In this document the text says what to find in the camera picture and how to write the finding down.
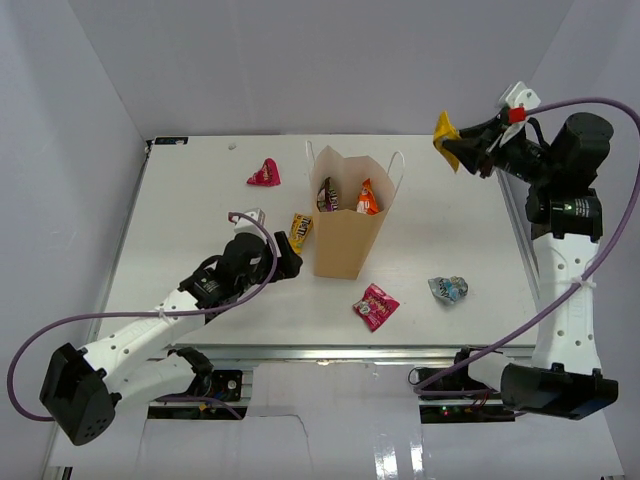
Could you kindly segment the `yellow M&M's packet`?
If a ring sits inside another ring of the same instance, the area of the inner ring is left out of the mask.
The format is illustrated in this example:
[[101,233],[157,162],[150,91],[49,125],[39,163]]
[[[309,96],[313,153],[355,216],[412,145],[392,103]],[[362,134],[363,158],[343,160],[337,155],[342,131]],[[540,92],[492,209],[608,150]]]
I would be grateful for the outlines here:
[[288,235],[288,242],[296,254],[300,254],[304,243],[313,228],[313,217],[295,213]]
[[433,131],[432,143],[434,148],[446,160],[452,170],[457,173],[460,167],[458,158],[445,148],[444,143],[449,140],[460,140],[458,130],[453,126],[449,119],[448,112],[443,110],[438,117],[436,126]]

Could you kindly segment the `brown paper bag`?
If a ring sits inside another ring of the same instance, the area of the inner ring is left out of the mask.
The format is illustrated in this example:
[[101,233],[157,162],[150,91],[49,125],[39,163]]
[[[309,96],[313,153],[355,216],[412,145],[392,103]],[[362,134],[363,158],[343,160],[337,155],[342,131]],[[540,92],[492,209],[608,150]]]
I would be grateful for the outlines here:
[[[405,157],[392,154],[387,166],[370,156],[344,157],[327,146],[319,153],[306,142],[310,200],[313,218],[314,267],[318,277],[355,280],[371,251],[401,185],[391,178],[392,168],[405,172]],[[329,179],[338,209],[327,212],[318,207],[319,193]],[[363,183],[369,180],[379,211],[359,213],[357,204]]]

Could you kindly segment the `brown purple M&M's packet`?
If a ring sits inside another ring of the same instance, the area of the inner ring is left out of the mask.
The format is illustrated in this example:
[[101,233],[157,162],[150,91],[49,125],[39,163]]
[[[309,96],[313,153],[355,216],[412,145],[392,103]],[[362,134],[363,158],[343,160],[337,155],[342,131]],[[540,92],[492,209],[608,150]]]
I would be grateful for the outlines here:
[[316,196],[316,206],[319,212],[334,212],[339,209],[339,196],[331,177],[323,180]]

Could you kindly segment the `orange white snack bag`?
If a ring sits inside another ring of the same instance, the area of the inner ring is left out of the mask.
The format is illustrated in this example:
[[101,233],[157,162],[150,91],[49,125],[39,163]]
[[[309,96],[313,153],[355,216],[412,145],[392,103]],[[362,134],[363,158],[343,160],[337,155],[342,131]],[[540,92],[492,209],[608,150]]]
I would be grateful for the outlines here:
[[376,215],[379,212],[379,206],[372,189],[370,178],[362,183],[356,204],[356,212],[366,215]]

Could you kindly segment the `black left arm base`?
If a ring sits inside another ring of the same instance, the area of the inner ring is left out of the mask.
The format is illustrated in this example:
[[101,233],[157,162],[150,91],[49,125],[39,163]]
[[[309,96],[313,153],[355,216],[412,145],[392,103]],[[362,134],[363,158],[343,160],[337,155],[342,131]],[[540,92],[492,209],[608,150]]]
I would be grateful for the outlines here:
[[241,370],[214,370],[212,373],[181,375],[173,386],[177,390],[166,391],[156,402],[236,402],[241,399],[243,373]]

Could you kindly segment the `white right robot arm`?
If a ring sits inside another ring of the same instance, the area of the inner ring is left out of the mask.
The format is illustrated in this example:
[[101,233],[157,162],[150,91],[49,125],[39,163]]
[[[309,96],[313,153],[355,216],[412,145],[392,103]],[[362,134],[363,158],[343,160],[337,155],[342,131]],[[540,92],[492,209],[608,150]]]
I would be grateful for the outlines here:
[[591,113],[568,117],[552,142],[523,109],[458,130],[441,113],[434,145],[454,169],[482,178],[501,170],[528,184],[525,204],[537,265],[542,320],[531,361],[469,353],[451,374],[453,390],[477,397],[486,387],[515,411],[580,420],[614,403],[618,383],[601,372],[593,328],[592,276],[603,209],[592,184],[610,152],[613,127]]

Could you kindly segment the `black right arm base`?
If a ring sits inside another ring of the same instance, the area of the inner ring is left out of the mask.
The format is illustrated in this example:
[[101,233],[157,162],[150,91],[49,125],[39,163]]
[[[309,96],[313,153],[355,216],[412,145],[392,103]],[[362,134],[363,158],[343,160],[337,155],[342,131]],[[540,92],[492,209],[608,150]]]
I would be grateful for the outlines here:
[[497,391],[472,380],[467,367],[421,387],[420,391],[423,424],[513,422],[523,416],[506,408]]

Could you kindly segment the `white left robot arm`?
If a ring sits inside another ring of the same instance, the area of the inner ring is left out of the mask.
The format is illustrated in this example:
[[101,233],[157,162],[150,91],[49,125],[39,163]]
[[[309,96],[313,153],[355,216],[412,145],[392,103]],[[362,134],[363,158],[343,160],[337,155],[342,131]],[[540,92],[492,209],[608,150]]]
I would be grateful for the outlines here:
[[137,319],[81,348],[65,344],[51,357],[40,401],[75,446],[105,432],[117,413],[163,397],[200,400],[210,395],[214,367],[192,347],[173,348],[204,327],[221,307],[250,288],[296,277],[303,264],[284,232],[273,255],[261,234],[238,233],[220,255],[207,258],[153,316]]

